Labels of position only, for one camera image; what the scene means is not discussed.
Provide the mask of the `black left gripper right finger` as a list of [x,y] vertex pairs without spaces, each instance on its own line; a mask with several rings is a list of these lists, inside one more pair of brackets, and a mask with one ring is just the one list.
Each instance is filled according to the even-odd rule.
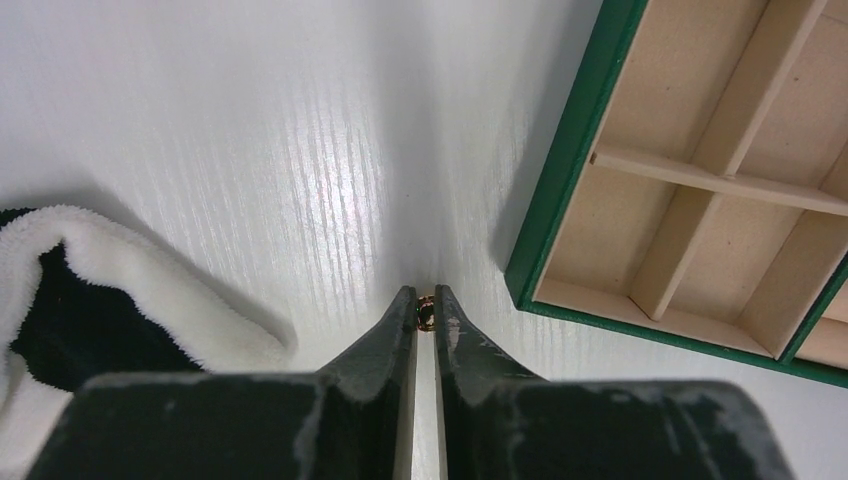
[[789,479],[752,399],[717,381],[549,381],[435,290],[452,479]]

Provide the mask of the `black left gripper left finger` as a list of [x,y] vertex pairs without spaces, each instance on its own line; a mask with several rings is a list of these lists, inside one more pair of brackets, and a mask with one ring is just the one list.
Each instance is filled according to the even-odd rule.
[[407,479],[416,291],[312,373],[133,373],[89,381],[32,479]]

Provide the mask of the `gold half hoop earring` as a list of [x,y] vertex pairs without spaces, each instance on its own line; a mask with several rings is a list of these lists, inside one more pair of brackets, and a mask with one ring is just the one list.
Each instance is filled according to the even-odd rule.
[[417,327],[422,332],[435,329],[435,296],[425,295],[417,300]]

